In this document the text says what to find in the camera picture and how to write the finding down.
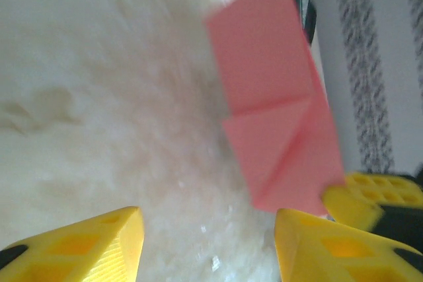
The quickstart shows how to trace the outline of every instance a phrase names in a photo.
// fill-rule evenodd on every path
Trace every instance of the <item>white surface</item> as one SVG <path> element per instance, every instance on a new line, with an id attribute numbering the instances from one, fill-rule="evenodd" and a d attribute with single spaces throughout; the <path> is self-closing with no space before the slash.
<path id="1" fill-rule="evenodd" d="M 278 281 L 220 128 L 217 0 L 0 0 L 0 246 L 126 205 L 138 281 Z"/>

